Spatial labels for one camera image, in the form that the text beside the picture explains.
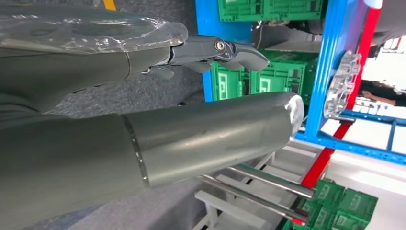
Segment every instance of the gray robotic forearm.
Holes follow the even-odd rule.
[[[125,115],[44,115],[68,93],[142,72],[220,62],[260,70],[250,47],[190,37],[180,46],[80,55],[0,49],[0,229],[139,194],[285,146],[302,99],[264,93]]]

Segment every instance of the green plastic crate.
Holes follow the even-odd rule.
[[[322,207],[318,213],[317,219],[313,224],[314,230],[329,230],[333,226],[336,211]]]
[[[344,191],[345,187],[341,185],[318,181],[316,184],[315,201],[324,207],[330,207],[332,209],[338,208]]]
[[[310,99],[312,97],[312,92],[313,92],[313,85],[315,82],[315,77],[316,77],[316,68],[317,68],[317,56],[308,56],[310,59],[306,69],[305,69],[305,74],[304,74],[304,79],[303,79],[303,86],[302,86],[302,91],[300,93],[300,96],[303,99],[303,103],[306,105],[310,105]]]
[[[313,201],[302,200],[297,208],[308,213],[308,219],[305,227],[312,228],[320,212],[321,205]],[[296,226],[296,228],[301,229],[304,227],[296,224],[293,225]]]
[[[282,230],[292,230],[292,222],[286,221],[285,225],[283,226]]]
[[[378,198],[374,196],[347,189],[338,208],[353,216],[370,221],[377,202]]]
[[[293,226],[292,230],[313,230],[313,228],[308,227],[308,226],[300,226],[297,224],[293,224],[292,226]]]
[[[217,63],[212,64],[213,100],[224,100],[246,95],[249,86],[248,73],[244,68],[229,70]]]
[[[318,54],[263,50],[270,61],[263,71],[250,72],[250,94],[294,92],[310,104]]]
[[[322,5],[323,0],[218,0],[223,22],[320,19]]]
[[[334,218],[332,230],[364,230],[369,221],[362,220],[343,211],[338,211]]]

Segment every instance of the chrome rod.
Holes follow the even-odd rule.
[[[258,169],[254,169],[252,167],[239,164],[236,166],[228,167],[228,169],[233,170],[239,174],[242,174],[244,176],[247,176],[251,179],[254,180],[259,180],[265,184],[269,184],[275,187],[278,187],[280,189],[286,190],[288,192],[294,193],[295,195],[307,198],[307,199],[313,199],[313,196],[315,195],[316,191],[313,188],[309,188],[306,186],[303,186],[297,182],[286,180],[284,178],[278,177],[276,175],[263,172]]]
[[[250,194],[250,193],[248,193],[248,192],[246,192],[244,190],[241,190],[239,188],[236,188],[234,186],[226,184],[226,183],[224,183],[222,181],[219,181],[219,180],[217,180],[217,179],[215,179],[215,178],[213,178],[211,176],[201,175],[201,176],[198,176],[198,178],[201,181],[203,181],[203,182],[205,182],[207,184],[210,184],[211,186],[214,186],[216,188],[224,190],[224,191],[226,191],[228,193],[231,193],[231,194],[233,194],[233,195],[235,195],[237,197],[240,197],[242,199],[251,201],[254,204],[257,204],[257,205],[259,205],[261,207],[264,207],[264,208],[266,208],[266,209],[268,209],[268,210],[270,210],[272,212],[275,212],[278,215],[281,215],[281,216],[283,216],[285,218],[288,218],[289,220],[297,219],[297,220],[300,220],[302,222],[302,224],[305,224],[307,222],[308,217],[305,216],[305,215],[297,213],[297,212],[295,212],[295,211],[293,211],[293,210],[291,210],[291,209],[289,209],[289,208],[287,208],[285,206],[278,205],[278,204],[272,203],[270,201],[264,200],[264,199],[262,199],[262,198],[260,198],[258,196]]]

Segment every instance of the screw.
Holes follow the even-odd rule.
[[[214,48],[217,51],[223,51],[225,49],[226,45],[224,44],[223,41],[216,41],[216,43],[214,44]]]

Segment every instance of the clear plastic wrap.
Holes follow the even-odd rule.
[[[177,46],[181,23],[134,13],[43,5],[0,5],[0,47],[97,54]]]

